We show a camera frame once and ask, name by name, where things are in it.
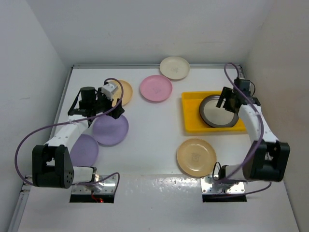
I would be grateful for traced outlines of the metal rimmed plate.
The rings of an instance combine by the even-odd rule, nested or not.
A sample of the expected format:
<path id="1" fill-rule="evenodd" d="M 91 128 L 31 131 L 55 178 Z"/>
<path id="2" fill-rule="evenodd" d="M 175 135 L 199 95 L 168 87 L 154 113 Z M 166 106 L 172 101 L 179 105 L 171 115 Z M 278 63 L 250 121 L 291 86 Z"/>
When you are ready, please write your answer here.
<path id="1" fill-rule="evenodd" d="M 210 95 L 199 105 L 199 114 L 203 121 L 213 128 L 230 128 L 236 125 L 239 117 L 225 110 L 222 106 L 216 107 L 220 95 Z"/>

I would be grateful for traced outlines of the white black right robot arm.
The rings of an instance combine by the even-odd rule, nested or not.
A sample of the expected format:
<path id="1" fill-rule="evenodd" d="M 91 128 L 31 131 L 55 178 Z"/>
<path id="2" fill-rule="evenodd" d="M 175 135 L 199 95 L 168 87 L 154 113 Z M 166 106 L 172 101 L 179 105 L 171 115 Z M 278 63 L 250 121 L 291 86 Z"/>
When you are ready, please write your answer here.
<path id="1" fill-rule="evenodd" d="M 224 87 L 217 103 L 220 106 L 243 121 L 252 144 L 243 163 L 220 168 L 218 182 L 282 181 L 290 146 L 271 131 L 259 100 L 251 96 L 250 81 L 236 78 L 233 88 Z"/>

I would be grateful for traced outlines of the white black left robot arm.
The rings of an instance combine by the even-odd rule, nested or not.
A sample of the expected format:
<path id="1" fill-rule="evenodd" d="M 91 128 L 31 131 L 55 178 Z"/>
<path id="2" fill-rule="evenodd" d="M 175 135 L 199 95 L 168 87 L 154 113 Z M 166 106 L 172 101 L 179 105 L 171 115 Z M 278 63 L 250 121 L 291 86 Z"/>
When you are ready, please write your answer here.
<path id="1" fill-rule="evenodd" d="M 102 87 L 80 88 L 68 110 L 68 124 L 44 145 L 32 151 L 32 183 L 36 187 L 68 189 L 72 185 L 90 185 L 94 182 L 96 168 L 73 166 L 70 152 L 83 132 L 96 116 L 108 115 L 117 119 L 124 113 L 121 99 L 113 105 L 113 95 L 118 86 L 105 83 Z"/>

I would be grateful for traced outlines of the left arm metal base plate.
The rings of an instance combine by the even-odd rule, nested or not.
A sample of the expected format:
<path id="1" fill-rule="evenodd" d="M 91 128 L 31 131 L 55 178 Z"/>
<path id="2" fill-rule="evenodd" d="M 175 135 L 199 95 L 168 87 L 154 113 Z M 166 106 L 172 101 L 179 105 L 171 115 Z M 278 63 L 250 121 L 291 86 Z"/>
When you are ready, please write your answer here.
<path id="1" fill-rule="evenodd" d="M 113 195 L 116 190 L 118 182 L 118 174 L 107 178 L 106 175 L 95 174 L 94 181 L 99 181 L 104 179 L 104 181 L 98 182 L 91 186 L 73 186 L 71 189 L 72 195 Z"/>

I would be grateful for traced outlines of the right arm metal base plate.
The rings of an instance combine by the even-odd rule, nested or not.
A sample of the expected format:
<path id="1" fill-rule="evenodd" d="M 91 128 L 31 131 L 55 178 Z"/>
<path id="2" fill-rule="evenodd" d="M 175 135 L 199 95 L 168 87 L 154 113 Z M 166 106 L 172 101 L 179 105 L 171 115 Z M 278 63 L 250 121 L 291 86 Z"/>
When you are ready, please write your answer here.
<path id="1" fill-rule="evenodd" d="M 215 181 L 212 175 L 200 178 L 201 190 L 203 195 L 229 195 L 245 193 L 243 182 L 220 183 Z"/>

